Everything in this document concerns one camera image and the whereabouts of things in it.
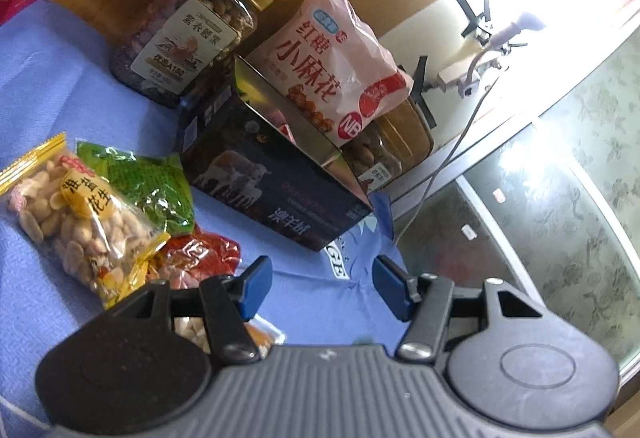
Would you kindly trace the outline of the yellow peanut packet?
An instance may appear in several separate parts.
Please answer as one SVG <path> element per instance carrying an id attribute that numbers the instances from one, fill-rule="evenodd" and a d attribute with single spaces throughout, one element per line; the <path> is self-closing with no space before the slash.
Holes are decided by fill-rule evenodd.
<path id="1" fill-rule="evenodd" d="M 111 308 L 141 288 L 170 240 L 67 144 L 62 132 L 1 171 L 1 201 L 36 247 Z"/>

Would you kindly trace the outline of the red snack packet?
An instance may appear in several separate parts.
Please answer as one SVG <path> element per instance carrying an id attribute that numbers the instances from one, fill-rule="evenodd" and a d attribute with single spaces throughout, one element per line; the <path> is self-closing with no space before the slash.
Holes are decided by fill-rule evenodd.
<path id="1" fill-rule="evenodd" d="M 233 276 L 241 263 L 240 244 L 195 226 L 174 236 L 151 259 L 146 280 L 166 280 L 174 290 L 197 288 L 211 276 Z"/>

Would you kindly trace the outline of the small nut packet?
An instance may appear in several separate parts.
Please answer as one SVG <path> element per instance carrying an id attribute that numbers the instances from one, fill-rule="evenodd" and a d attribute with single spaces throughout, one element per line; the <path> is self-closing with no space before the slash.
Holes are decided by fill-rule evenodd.
<path id="1" fill-rule="evenodd" d="M 208 326 L 204 318 L 178 317 L 173 318 L 172 323 L 177 335 L 198 346 L 206 354 L 212 353 L 213 348 L 210 344 L 215 344 L 219 350 L 222 350 L 224 346 L 232 342 L 247 344 L 248 340 L 245 336 L 248 336 L 253 341 L 259 355 L 265 358 L 272 346 L 283 345 L 286 342 L 285 332 L 260 314 L 256 314 L 253 319 L 243 323 L 243 332 L 240 331 L 235 319 L 230 322 L 216 323 L 213 337 L 209 337 Z"/>

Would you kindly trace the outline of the open metal tin box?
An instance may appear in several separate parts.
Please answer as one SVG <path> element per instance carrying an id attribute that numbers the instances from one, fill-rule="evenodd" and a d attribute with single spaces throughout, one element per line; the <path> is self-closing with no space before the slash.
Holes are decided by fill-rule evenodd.
<path id="1" fill-rule="evenodd" d="M 175 149 L 194 188 L 310 250 L 373 210 L 343 153 L 242 58 L 186 96 Z"/>

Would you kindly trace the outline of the green vegetable snack packet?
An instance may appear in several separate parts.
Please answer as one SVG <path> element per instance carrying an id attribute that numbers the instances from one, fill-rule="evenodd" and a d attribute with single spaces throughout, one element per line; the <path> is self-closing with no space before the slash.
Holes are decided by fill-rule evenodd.
<path id="1" fill-rule="evenodd" d="M 158 228 L 172 236 L 193 231 L 191 188 L 177 154 L 152 158 L 88 141 L 77 141 L 76 153 Z"/>

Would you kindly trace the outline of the gold lid pecan jar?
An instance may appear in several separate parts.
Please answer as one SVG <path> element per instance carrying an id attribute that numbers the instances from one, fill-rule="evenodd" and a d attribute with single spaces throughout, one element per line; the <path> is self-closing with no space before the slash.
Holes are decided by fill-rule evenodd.
<path id="1" fill-rule="evenodd" d="M 422 163 L 433 148 L 426 119 L 408 98 L 372 120 L 342 152 L 364 192 L 371 193 Z"/>

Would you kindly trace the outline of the pink twisted dough snack bag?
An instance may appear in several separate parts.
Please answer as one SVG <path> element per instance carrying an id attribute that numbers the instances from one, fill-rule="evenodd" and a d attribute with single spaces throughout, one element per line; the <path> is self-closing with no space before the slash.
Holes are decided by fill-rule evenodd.
<path id="1" fill-rule="evenodd" d="M 304 0 L 248 62 L 338 148 L 413 85 L 349 0 Z"/>

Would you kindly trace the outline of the gold lid cashew jar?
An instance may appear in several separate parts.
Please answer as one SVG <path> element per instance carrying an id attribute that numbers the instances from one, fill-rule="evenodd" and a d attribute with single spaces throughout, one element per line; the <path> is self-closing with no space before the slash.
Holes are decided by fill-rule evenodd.
<path id="1" fill-rule="evenodd" d="M 194 82 L 221 68 L 258 27 L 273 0 L 154 0 L 114 50 L 116 80 L 175 109 Z"/>

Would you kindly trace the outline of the blue printed cloth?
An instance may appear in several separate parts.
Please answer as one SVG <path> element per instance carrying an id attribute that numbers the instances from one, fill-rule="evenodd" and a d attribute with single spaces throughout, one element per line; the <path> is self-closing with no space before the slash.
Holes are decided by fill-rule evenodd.
<path id="1" fill-rule="evenodd" d="M 114 79 L 105 38 L 50 0 L 1 29 L 1 432 L 40 437 L 49 423 L 35 391 L 43 356 L 139 285 L 169 245 L 169 228 L 117 190 L 79 143 L 140 156 L 174 148 L 178 116 Z M 390 201 L 320 250 L 305 247 L 194 192 L 193 228 L 238 244 L 243 265 L 267 256 L 262 318 L 293 345 L 376 343 L 393 349 L 405 325 L 372 282 L 378 255 L 397 258 Z"/>

